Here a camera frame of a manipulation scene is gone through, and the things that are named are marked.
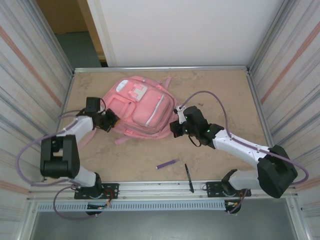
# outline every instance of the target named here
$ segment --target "metal frame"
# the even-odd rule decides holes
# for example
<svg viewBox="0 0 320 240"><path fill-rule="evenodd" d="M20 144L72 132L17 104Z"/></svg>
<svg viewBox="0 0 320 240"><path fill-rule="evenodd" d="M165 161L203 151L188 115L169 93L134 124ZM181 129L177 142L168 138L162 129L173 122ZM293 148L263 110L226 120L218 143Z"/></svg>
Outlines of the metal frame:
<svg viewBox="0 0 320 240"><path fill-rule="evenodd" d="M127 66L127 67L88 67L76 68L74 73L109 73L109 72L151 72L151 71L212 71L212 70L247 70L245 65L216 66Z"/></svg>
<svg viewBox="0 0 320 240"><path fill-rule="evenodd" d="M268 145L273 145L273 140L268 129L268 125L263 115L262 107L258 99L255 85L249 75L245 66L168 66L168 67L109 67L109 68L76 68L75 73L92 73L92 72L138 72L138 71L205 71L205 70L245 70L248 84L252 93L253 101L261 122L261 126L266 137ZM63 109L66 109L74 78L70 83L68 94L64 102ZM193 181L194 193L190 192L188 181L129 181L118 182L119 195L118 199L114 199L119 203L130 203L132 201L196 201L203 202L208 200L231 200L238 199L238 197L219 197L208 198L206 191L203 191L203 186L209 180ZM38 207L40 203L52 202L57 191L60 190L65 184L46 187L31 187L30 194L27 198L25 206L25 220L21 225L21 231L17 239L29 239L35 224ZM290 187L282 196L286 198L288 209L298 236L298 240L310 240L310 232L304 217L299 210L297 201L298 194L294 187ZM263 190L253 190L250 199L266 199L270 198ZM67 203L83 203L87 200L75 200L74 192L68 189L62 192L57 198L58 202ZM90 202L101 202L101 200L91 200Z"/></svg>
<svg viewBox="0 0 320 240"><path fill-rule="evenodd" d="M254 73L257 70L257 67L264 58L269 46L272 44L273 40L279 33L279 29L283 28L284 21L287 19L288 14L290 13L292 7L297 3L297 0L284 0L279 11L277 12L268 32L266 33L258 51L256 52L250 67L249 73Z"/></svg>
<svg viewBox="0 0 320 240"><path fill-rule="evenodd" d="M72 87L74 85L74 81L75 81L75 75L73 75L72 78L71 78L68 90L66 91L66 97L65 97L65 100L63 102L63 106L62 106L60 114L63 114L67 109L67 105L68 105L68 102L69 102L69 98L70 98L70 93L71 93ZM55 130L56 132L58 132L59 129L61 128L61 124L62 124L62 121L60 120L58 122L57 126L56 126L56 130Z"/></svg>
<svg viewBox="0 0 320 240"><path fill-rule="evenodd" d="M256 111L259 116L259 120L262 126L262 130L266 139L267 144L272 147L275 145L274 140L271 135L271 131L268 127L266 118L264 116L264 112L262 110L261 102L258 98L256 86L252 80L251 73L246 71L246 78L248 80L248 84L251 90L251 94L253 97L253 101L255 104ZM309 226L306 222L306 219L303 215L303 212L300 208L300 204L298 202L298 198L286 197L286 203L289 209L289 213L291 216L291 220L295 229L295 233L297 235L298 240L311 240L312 235L309 229Z"/></svg>

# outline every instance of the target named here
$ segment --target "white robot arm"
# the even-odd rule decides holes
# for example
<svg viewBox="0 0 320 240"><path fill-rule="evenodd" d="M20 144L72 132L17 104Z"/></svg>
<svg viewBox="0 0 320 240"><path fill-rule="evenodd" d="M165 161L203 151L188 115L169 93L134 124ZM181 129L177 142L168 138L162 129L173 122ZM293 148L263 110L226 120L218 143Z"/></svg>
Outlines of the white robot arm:
<svg viewBox="0 0 320 240"><path fill-rule="evenodd" d="M88 97L86 108L66 126L63 133L41 142L40 172L44 177L68 178L88 196L98 197L101 192L99 174L80 165L78 144L96 127L106 132L113 128L119 118L110 110L100 107L100 98Z"/></svg>
<svg viewBox="0 0 320 240"><path fill-rule="evenodd" d="M233 169L222 179L224 192L242 189L263 189L268 195L280 198L292 184L298 173L292 163L278 157L289 159L286 151L275 145L267 147L242 139L228 132L222 126L209 124L196 106L175 109L179 120L170 123L170 129L175 138L188 135L191 142L197 146L191 137L195 137L201 145L226 151L255 168L250 171Z"/></svg>

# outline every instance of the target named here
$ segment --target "marble surface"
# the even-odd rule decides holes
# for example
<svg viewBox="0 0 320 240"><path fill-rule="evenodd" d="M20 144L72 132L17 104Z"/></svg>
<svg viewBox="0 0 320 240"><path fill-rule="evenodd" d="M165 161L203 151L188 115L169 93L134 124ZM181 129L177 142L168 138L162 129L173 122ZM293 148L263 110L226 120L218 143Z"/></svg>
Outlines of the marble surface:
<svg viewBox="0 0 320 240"><path fill-rule="evenodd" d="M140 71L77 73L67 104L67 111L80 110L86 97L103 97L121 78L144 76L165 82L172 77L169 91L182 103L200 90L214 92L223 102L230 131L244 139L265 145L265 137L243 70L229 71ZM209 123L225 126L218 102L209 94L199 94L187 106L201 109ZM66 118L62 125L70 123ZM195 147L187 136L169 136L159 140L131 139L122 145L117 133L97 130L93 139L80 151L81 164L100 174L102 181L182 181L221 179L229 170L251 170L246 162L224 151L207 146ZM179 162L157 170L156 166L173 159Z"/></svg>

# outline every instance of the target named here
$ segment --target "black mounting bracket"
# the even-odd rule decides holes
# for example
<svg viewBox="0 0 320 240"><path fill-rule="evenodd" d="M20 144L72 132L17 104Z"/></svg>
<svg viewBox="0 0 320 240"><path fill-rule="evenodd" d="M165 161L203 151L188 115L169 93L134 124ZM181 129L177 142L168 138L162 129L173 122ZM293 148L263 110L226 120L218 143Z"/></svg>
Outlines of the black mounting bracket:
<svg viewBox="0 0 320 240"><path fill-rule="evenodd" d="M229 195L225 192L224 188L223 188L223 183L221 181L208 181L205 183L206 186L206 193L208 198L226 198L226 197L238 197L241 192L243 192L245 189L243 190L234 190L234 192L232 193L232 195ZM250 197L251 194L251 190L249 189L246 192L246 197Z"/></svg>
<svg viewBox="0 0 320 240"><path fill-rule="evenodd" d="M88 200L96 200L96 199L102 199L102 200L107 200L109 199L117 199L118 198L118 194L119 194L119 183L102 183L101 184L102 187L102 193L97 196L97 197L91 197L88 194L87 189L89 189L89 187L81 187L81 188L77 188L76 191L74 192L74 199L88 199Z"/></svg>

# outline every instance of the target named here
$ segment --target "pink backpack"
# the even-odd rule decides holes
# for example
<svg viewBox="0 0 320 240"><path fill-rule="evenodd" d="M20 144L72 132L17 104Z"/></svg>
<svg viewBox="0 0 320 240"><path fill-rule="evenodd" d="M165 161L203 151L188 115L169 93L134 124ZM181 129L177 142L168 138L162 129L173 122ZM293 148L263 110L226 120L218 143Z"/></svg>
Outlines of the pink backpack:
<svg viewBox="0 0 320 240"><path fill-rule="evenodd" d="M171 134L169 123L178 119L174 108L175 97L165 86L142 76L125 77L118 81L102 98L120 121L112 128L125 137L115 141L121 144L130 138L161 139Z"/></svg>

